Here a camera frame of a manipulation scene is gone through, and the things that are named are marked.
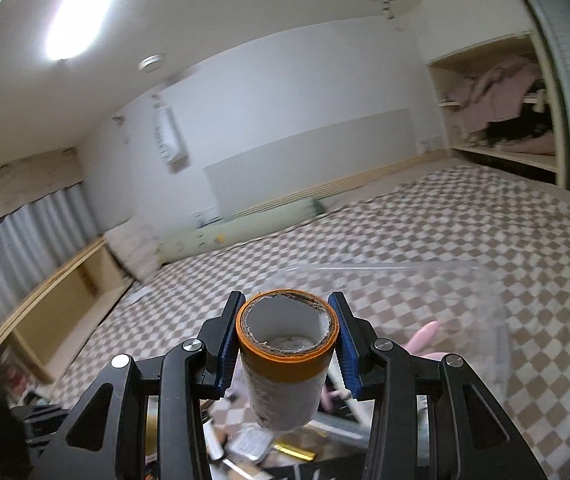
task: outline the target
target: fluorescent light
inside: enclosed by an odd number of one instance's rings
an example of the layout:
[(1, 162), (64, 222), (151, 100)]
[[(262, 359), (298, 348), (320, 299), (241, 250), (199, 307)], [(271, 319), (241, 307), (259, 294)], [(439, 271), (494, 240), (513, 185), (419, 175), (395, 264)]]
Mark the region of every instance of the fluorescent light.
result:
[(45, 41), (50, 59), (78, 56), (98, 35), (111, 0), (63, 0)]

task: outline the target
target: tape roll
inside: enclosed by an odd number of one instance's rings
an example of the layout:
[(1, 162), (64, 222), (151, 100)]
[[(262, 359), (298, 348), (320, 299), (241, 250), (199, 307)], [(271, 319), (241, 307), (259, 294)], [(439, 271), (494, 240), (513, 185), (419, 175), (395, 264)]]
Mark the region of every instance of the tape roll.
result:
[(241, 307), (236, 333), (261, 426), (289, 431), (313, 418), (338, 330), (334, 309), (301, 290), (272, 290)]

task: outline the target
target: triangular cutout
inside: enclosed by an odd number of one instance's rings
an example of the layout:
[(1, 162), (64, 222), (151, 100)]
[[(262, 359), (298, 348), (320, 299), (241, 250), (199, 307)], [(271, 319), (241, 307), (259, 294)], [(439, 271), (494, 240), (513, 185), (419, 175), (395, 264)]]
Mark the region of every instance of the triangular cutout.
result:
[(463, 386), (472, 443), (476, 449), (489, 449), (508, 441), (507, 433), (471, 384)]
[(103, 384), (88, 402), (65, 438), (68, 446), (98, 451), (103, 446), (113, 386)]

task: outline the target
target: orange ring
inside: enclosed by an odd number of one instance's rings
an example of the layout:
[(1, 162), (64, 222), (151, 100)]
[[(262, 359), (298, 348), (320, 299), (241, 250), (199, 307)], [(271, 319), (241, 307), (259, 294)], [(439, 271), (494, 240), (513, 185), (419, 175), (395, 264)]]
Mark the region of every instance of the orange ring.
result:
[[(313, 349), (309, 353), (296, 356), (279, 356), (270, 354), (262, 348), (256, 346), (250, 338), (243, 332), (241, 320), (246, 311), (258, 300), (266, 296), (274, 296), (278, 294), (289, 294), (293, 296), (302, 296), (308, 301), (312, 301), (323, 308), (330, 317), (329, 337), (326, 341)], [(248, 365), (259, 375), (278, 382), (278, 383), (298, 383), (310, 379), (329, 366), (332, 359), (332, 351), (338, 337), (339, 322), (338, 316), (334, 309), (318, 296), (303, 292), (302, 290), (279, 289), (271, 290), (254, 296), (251, 300), (246, 301), (236, 314), (236, 334), (243, 355), (244, 364)]]

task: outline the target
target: checkered bedsheet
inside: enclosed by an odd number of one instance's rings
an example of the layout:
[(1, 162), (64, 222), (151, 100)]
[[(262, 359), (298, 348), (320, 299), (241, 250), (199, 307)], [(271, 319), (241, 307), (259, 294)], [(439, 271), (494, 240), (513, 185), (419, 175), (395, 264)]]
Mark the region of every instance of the checkered bedsheet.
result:
[[(231, 290), (254, 294), (284, 267), (428, 260), (475, 260), (493, 274), (511, 338), (506, 410), (547, 475), (568, 478), (570, 206), (483, 167), (437, 171), (389, 195), (164, 267), (152, 293), (132, 306), (126, 296), (95, 330), (52, 398), (72, 406), (111, 356), (164, 354), (219, 315)], [(383, 332), (385, 323), (398, 325), (399, 317), (372, 304), (361, 301), (358, 315)], [(214, 417), (231, 433), (254, 420), (245, 399), (219, 401)]]

